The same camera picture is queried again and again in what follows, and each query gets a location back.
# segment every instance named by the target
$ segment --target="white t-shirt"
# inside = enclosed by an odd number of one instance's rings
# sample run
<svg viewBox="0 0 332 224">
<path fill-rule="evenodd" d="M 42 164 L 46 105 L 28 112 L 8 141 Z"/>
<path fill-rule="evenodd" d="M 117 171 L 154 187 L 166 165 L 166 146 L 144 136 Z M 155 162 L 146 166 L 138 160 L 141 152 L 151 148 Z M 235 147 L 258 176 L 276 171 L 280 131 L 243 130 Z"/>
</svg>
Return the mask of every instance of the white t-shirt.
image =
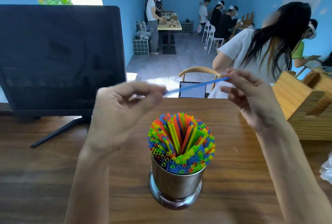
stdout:
<svg viewBox="0 0 332 224">
<path fill-rule="evenodd" d="M 265 56 L 261 67 L 260 67 L 261 61 L 259 58 L 257 59 L 256 62 L 254 60 L 251 60 L 246 67 L 244 67 L 244 64 L 242 64 L 242 61 L 246 56 L 249 46 L 251 44 L 254 31 L 255 31 L 254 29 L 244 29 L 243 31 L 238 33 L 234 38 L 228 41 L 225 45 L 218 48 L 218 50 L 226 54 L 234 61 L 231 66 L 232 68 L 238 68 L 250 71 L 255 76 L 262 79 L 263 81 L 267 83 L 274 83 L 279 78 L 281 72 L 275 74 L 276 79 L 273 77 L 272 62 L 270 63 L 270 69 L 268 71 L 268 63 L 270 57 L 269 53 Z M 263 57 L 266 51 L 268 50 L 269 44 L 270 41 L 268 41 L 262 47 L 261 57 Z M 282 71 L 285 71 L 287 68 L 285 57 L 286 57 L 285 54 L 282 55 L 278 61 L 278 65 Z M 227 98 L 227 94 L 220 91 L 221 86 L 233 87 L 233 85 L 228 82 L 220 81 L 216 83 L 215 88 L 212 90 L 212 92 L 209 95 L 209 98 Z"/>
<path fill-rule="evenodd" d="M 147 1 L 147 5 L 146 5 L 146 17 L 147 17 L 148 21 L 157 20 L 152 15 L 151 7 L 154 7 L 154 9 L 156 9 L 156 4 L 155 4 L 154 0 L 148 0 Z"/>
<path fill-rule="evenodd" d="M 201 24 L 206 22 L 206 16 L 208 15 L 208 9 L 205 5 L 202 5 L 200 7 L 199 11 L 200 17 L 201 17 Z"/>
</svg>

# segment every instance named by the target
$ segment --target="monitor screen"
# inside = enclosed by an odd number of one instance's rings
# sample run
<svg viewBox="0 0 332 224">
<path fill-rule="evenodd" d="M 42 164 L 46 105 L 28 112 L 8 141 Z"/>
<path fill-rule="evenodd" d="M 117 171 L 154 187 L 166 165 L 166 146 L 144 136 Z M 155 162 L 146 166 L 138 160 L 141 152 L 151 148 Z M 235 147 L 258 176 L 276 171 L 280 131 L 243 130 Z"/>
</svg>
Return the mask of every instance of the monitor screen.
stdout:
<svg viewBox="0 0 332 224">
<path fill-rule="evenodd" d="M 116 6 L 0 5 L 0 86 L 15 113 L 91 115 L 126 81 Z"/>
</svg>

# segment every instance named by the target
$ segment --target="gray floor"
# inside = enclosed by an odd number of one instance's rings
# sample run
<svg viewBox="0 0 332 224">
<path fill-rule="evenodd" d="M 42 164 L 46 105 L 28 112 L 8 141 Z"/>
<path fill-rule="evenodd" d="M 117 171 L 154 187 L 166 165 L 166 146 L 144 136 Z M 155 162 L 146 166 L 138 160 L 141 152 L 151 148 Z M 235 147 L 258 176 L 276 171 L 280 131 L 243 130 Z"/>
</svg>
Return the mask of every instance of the gray floor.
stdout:
<svg viewBox="0 0 332 224">
<path fill-rule="evenodd" d="M 204 49 L 204 41 L 201 43 L 201 35 L 181 34 L 174 35 L 176 43 L 176 55 L 162 54 L 162 46 L 159 55 L 133 56 L 127 66 L 127 72 L 138 73 L 142 81 L 148 81 L 159 85 L 165 85 L 168 90 L 179 87 L 182 77 L 179 73 L 189 67 L 205 66 L 212 68 L 212 62 L 217 55 L 215 46 L 209 50 Z M 204 73 L 186 74 L 185 81 L 204 82 L 214 78 L 213 75 Z M 211 91 L 212 84 L 208 85 L 206 91 Z"/>
</svg>

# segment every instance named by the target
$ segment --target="stainless steel container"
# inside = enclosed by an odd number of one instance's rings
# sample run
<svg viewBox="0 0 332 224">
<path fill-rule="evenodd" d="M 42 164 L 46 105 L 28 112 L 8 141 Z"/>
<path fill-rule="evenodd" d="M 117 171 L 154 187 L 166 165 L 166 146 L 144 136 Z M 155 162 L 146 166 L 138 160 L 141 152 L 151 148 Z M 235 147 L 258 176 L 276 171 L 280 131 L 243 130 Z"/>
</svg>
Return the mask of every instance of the stainless steel container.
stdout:
<svg viewBox="0 0 332 224">
<path fill-rule="evenodd" d="M 176 175 L 164 170 L 151 155 L 149 186 L 152 196 L 169 209 L 183 209 L 196 202 L 202 187 L 205 167 L 190 175 Z"/>
</svg>

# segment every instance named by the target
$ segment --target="colorful straw bundle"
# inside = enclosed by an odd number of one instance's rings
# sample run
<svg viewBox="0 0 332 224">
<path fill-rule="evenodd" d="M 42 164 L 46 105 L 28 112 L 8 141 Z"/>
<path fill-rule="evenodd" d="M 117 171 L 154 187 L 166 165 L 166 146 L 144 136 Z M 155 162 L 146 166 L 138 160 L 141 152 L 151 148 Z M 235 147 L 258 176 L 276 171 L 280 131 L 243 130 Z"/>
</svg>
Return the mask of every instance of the colorful straw bundle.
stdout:
<svg viewBox="0 0 332 224">
<path fill-rule="evenodd" d="M 152 123 L 147 139 L 156 162 L 174 174 L 198 172 L 214 156 L 214 137 L 209 128 L 184 113 L 161 115 Z"/>
</svg>

